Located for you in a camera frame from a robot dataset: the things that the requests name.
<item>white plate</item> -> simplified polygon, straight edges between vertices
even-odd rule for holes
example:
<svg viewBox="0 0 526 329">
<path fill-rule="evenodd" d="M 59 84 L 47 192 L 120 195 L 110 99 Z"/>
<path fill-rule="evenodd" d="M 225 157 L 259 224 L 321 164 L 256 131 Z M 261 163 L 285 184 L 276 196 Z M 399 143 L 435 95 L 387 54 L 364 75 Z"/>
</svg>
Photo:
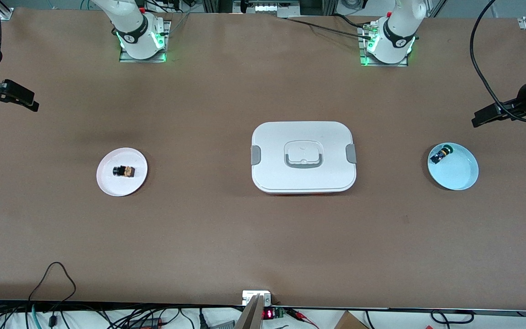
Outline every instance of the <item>white plate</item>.
<svg viewBox="0 0 526 329">
<path fill-rule="evenodd" d="M 135 169 L 133 177 L 113 175 L 113 167 L 130 166 Z M 141 152 L 121 148 L 107 154 L 96 169 L 96 182 L 109 196 L 127 196 L 135 192 L 147 177 L 147 161 Z"/>
<path fill-rule="evenodd" d="M 440 162 L 433 163 L 431 157 L 438 153 L 444 145 L 453 148 Z M 465 147 L 455 143 L 442 143 L 432 148 L 427 157 L 427 168 L 433 179 L 446 189 L 466 190 L 478 179 L 478 162 L 474 155 Z"/>
</svg>

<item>light blue bowl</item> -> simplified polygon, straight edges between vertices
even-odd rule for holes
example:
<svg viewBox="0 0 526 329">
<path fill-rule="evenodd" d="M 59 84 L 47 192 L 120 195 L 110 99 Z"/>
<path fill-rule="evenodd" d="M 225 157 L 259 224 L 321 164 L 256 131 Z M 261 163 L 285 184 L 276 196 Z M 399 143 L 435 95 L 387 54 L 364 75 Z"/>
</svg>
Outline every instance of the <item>light blue bowl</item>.
<svg viewBox="0 0 526 329">
<path fill-rule="evenodd" d="M 438 153 L 444 145 L 453 148 L 440 162 L 433 163 L 430 158 Z M 427 168 L 432 178 L 446 189 L 466 190 L 472 187 L 478 179 L 478 162 L 474 155 L 465 147 L 455 143 L 442 143 L 432 148 L 427 157 Z"/>
</svg>

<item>white storage box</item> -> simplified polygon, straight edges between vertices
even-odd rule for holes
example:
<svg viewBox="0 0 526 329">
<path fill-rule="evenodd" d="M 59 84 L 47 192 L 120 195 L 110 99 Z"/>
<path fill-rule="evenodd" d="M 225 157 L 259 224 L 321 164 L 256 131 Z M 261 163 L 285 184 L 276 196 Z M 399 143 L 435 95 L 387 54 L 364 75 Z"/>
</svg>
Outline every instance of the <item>white storage box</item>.
<svg viewBox="0 0 526 329">
<path fill-rule="evenodd" d="M 251 140 L 255 185 L 271 194 L 341 192 L 357 178 L 350 130 L 335 121 L 266 122 Z"/>
</svg>

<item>small bottle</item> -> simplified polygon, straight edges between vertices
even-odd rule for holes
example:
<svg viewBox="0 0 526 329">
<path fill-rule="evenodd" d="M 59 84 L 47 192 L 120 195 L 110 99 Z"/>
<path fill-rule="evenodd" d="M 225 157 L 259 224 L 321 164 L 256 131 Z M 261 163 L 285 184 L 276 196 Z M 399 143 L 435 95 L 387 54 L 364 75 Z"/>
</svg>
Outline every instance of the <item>small bottle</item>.
<svg viewBox="0 0 526 329">
<path fill-rule="evenodd" d="M 135 168 L 129 166 L 114 167 L 113 175 L 122 177 L 133 177 L 133 175 L 135 175 Z"/>
<path fill-rule="evenodd" d="M 434 163 L 434 165 L 436 165 L 438 162 L 440 162 L 443 158 L 445 158 L 451 152 L 453 152 L 453 148 L 449 146 L 448 144 L 446 144 L 437 154 L 432 156 L 430 160 Z"/>
</svg>

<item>brown table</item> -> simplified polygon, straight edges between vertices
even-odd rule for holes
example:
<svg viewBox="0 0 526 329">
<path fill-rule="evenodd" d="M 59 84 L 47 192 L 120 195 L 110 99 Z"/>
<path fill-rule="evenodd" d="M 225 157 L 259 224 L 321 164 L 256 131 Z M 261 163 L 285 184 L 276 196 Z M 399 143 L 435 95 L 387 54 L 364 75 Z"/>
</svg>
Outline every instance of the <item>brown table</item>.
<svg viewBox="0 0 526 329">
<path fill-rule="evenodd" d="M 472 24 L 426 19 L 409 67 L 375 68 L 351 37 L 267 15 L 190 15 L 166 63 L 121 64 L 102 12 L 17 10 L 0 80 L 41 106 L 0 107 L 0 298 L 27 298 L 60 260 L 74 300 L 226 304 L 269 289 L 284 305 L 526 310 L 526 123 L 473 129 L 491 98 L 470 64 Z M 499 98 L 515 96 L 526 31 L 483 21 L 476 44 Z M 257 190 L 251 134 L 288 120 L 351 129 L 351 189 Z M 471 189 L 428 177 L 426 154 L 445 141 L 476 155 Z M 148 158 L 148 179 L 107 196 L 96 166 L 124 146 Z M 45 286 L 36 298 L 70 290 L 59 269 Z"/>
</svg>

